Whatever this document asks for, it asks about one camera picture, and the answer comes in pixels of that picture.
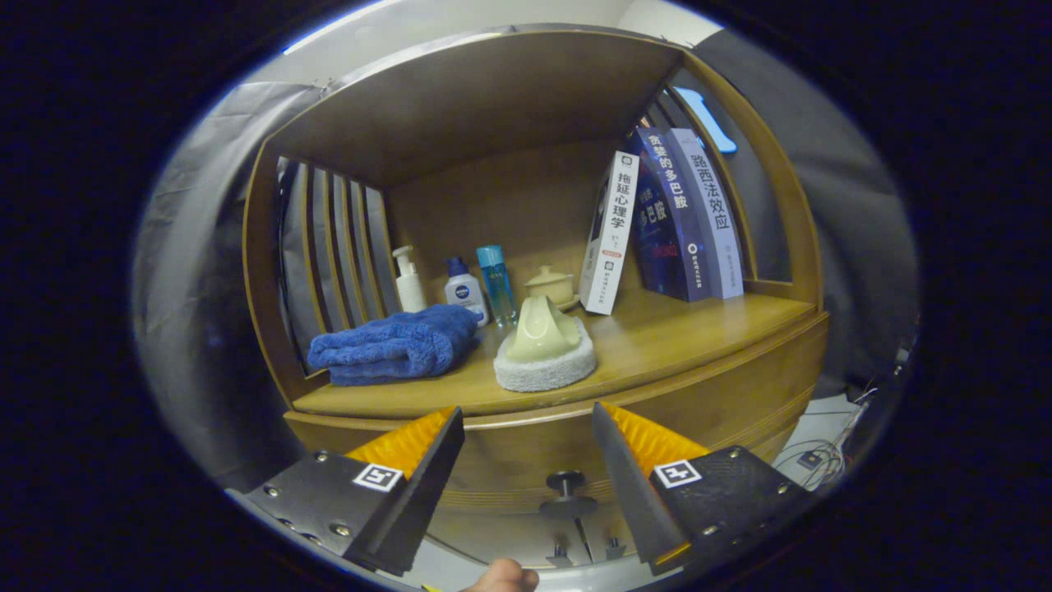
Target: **book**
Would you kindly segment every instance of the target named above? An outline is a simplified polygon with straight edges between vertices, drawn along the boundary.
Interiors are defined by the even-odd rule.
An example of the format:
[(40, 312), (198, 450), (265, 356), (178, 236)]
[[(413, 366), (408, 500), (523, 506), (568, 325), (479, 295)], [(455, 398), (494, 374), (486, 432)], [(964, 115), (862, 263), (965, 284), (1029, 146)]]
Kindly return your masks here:
[(709, 269), (712, 294), (717, 299), (734, 299), (745, 293), (742, 283), (742, 252), (734, 230), (734, 213), (724, 193), (723, 185), (705, 152), (701, 138), (693, 129), (673, 127), (668, 130), (669, 151), (684, 171), (688, 192), (701, 217), (705, 261)]
[(639, 163), (638, 156), (614, 151), (599, 191), (579, 287), (581, 305), (590, 313), (613, 311), (632, 227)]
[(628, 151), (640, 157), (635, 251), (647, 289), (692, 303), (711, 295), (701, 224), (665, 136), (636, 127)]

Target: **white pump bottle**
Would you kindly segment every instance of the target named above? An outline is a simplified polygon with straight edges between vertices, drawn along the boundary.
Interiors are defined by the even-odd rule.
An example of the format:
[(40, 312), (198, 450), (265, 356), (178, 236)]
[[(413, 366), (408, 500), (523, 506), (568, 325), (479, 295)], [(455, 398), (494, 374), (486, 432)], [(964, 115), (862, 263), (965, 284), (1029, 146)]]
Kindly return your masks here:
[(391, 251), (391, 256), (398, 259), (399, 277), (394, 280), (398, 286), (398, 300), (402, 304), (402, 312), (419, 313), (427, 308), (427, 301), (424, 299), (424, 286), (420, 283), (420, 275), (417, 274), (417, 265), (409, 260), (409, 252), (412, 245), (399, 246)]

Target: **blue bottle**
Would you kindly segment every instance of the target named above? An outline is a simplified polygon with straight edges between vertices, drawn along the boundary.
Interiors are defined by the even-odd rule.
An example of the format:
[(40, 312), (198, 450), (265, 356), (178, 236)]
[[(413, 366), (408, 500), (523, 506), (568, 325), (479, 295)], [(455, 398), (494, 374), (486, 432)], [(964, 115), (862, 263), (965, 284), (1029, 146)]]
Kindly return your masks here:
[(519, 311), (511, 295), (511, 281), (508, 280), (508, 270), (504, 267), (504, 252), (501, 250), (501, 245), (480, 246), (476, 252), (479, 254), (479, 266), (482, 267), (486, 291), (489, 292), (489, 308), (493, 310), (493, 321), (498, 327), (510, 327), (515, 324)]

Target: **sponge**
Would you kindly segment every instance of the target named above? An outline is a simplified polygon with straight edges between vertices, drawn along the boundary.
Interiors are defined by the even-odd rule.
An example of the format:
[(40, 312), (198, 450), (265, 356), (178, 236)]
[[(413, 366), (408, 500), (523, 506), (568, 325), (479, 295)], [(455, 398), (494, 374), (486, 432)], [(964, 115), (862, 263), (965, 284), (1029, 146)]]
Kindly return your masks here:
[(552, 359), (537, 362), (508, 360), (507, 350), (514, 333), (508, 335), (493, 359), (497, 383), (508, 391), (532, 393), (565, 387), (591, 374), (595, 370), (595, 349), (585, 331), (585, 324), (579, 319), (569, 319), (581, 333), (581, 343), (569, 352)]

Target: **blue towel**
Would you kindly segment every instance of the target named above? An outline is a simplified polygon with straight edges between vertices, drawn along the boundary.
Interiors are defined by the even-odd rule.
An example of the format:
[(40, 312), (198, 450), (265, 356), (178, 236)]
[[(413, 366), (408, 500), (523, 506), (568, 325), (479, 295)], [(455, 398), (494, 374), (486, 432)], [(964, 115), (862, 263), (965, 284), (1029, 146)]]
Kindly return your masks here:
[(474, 330), (471, 311), (436, 305), (319, 335), (310, 343), (307, 362), (328, 368), (332, 384), (340, 387), (438, 376), (471, 348)]

